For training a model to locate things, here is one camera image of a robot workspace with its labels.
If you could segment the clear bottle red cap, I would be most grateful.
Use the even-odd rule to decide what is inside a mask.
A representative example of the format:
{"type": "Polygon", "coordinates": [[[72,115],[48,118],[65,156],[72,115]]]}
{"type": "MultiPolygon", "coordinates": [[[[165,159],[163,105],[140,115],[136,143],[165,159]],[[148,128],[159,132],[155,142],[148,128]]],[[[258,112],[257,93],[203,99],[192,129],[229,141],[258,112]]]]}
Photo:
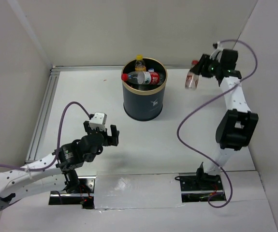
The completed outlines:
{"type": "Polygon", "coordinates": [[[199,76],[195,75],[191,70],[188,71],[185,80],[185,89],[196,90],[199,82],[199,76]]]}

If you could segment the clear bottle red label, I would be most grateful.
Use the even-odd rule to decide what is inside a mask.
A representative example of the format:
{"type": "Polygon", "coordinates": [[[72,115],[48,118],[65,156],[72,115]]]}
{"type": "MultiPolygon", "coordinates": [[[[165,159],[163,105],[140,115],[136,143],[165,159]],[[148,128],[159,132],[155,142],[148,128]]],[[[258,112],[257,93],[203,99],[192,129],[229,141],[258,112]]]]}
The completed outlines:
{"type": "Polygon", "coordinates": [[[162,85],[166,80],[165,75],[158,72],[130,72],[123,73],[121,80],[136,85],[162,85]]]}

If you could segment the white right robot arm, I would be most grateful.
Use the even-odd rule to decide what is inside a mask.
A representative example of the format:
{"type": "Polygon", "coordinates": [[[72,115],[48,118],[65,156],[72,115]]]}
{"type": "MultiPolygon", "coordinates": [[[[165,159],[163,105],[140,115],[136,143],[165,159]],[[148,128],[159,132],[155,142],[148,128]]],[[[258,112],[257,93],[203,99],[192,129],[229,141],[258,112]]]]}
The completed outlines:
{"type": "Polygon", "coordinates": [[[199,189],[207,189],[230,157],[249,145],[259,120],[246,103],[241,73],[235,68],[237,59],[236,50],[217,48],[211,55],[203,54],[191,68],[197,76],[216,78],[227,109],[216,130],[219,149],[209,164],[201,164],[198,169],[195,184],[199,189]]]}

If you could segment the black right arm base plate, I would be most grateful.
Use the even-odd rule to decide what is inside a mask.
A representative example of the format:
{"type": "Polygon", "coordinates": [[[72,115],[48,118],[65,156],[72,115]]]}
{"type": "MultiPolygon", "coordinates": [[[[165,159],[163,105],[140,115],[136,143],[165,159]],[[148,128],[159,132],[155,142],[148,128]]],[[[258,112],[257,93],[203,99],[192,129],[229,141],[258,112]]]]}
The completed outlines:
{"type": "Polygon", "coordinates": [[[203,175],[199,179],[195,175],[179,175],[175,180],[180,183],[181,198],[183,203],[225,201],[222,181],[219,175],[203,175]]]}

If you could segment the clear bottle yellow cap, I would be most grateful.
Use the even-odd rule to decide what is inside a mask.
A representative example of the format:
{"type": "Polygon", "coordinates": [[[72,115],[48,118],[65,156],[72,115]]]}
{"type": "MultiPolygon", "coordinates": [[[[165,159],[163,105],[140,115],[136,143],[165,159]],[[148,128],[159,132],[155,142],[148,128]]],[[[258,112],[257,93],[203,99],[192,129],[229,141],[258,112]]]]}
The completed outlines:
{"type": "Polygon", "coordinates": [[[139,54],[136,56],[134,67],[136,72],[146,72],[146,64],[143,60],[143,55],[139,54]]]}

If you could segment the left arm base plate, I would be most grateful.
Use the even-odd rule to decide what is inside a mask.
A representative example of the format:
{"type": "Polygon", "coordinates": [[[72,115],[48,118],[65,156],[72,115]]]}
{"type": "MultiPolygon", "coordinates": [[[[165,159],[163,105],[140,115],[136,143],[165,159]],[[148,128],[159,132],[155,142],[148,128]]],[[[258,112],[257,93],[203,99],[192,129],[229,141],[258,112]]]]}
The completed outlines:
{"type": "Polygon", "coordinates": [[[94,189],[96,176],[79,176],[79,187],[71,193],[51,191],[48,205],[77,205],[82,209],[94,209],[94,189]]]}

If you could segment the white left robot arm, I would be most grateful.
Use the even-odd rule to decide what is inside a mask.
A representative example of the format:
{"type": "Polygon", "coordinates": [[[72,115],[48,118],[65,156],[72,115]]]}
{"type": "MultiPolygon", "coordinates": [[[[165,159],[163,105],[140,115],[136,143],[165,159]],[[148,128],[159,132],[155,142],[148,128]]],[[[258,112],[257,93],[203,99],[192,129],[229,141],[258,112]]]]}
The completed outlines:
{"type": "Polygon", "coordinates": [[[0,211],[28,196],[47,191],[76,192],[80,181],[76,169],[93,162],[105,146],[117,146],[119,131],[111,125],[108,135],[105,125],[85,121],[86,135],[62,145],[44,158],[0,173],[0,211]]]}

